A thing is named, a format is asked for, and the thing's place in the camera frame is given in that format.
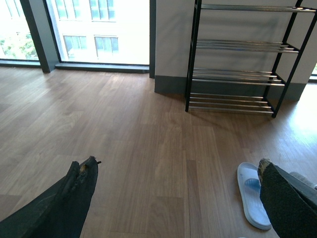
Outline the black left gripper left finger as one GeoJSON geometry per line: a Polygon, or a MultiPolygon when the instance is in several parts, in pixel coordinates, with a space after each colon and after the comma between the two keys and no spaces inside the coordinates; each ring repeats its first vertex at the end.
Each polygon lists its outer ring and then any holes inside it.
{"type": "Polygon", "coordinates": [[[98,178],[99,162],[90,156],[72,162],[66,176],[0,223],[2,238],[78,238],[98,178]]]}

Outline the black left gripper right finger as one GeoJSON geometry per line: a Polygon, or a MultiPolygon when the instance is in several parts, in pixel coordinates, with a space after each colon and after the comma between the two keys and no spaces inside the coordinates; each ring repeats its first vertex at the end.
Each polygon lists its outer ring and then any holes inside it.
{"type": "Polygon", "coordinates": [[[281,238],[317,236],[317,186],[261,159],[260,199],[273,229],[281,238]]]}

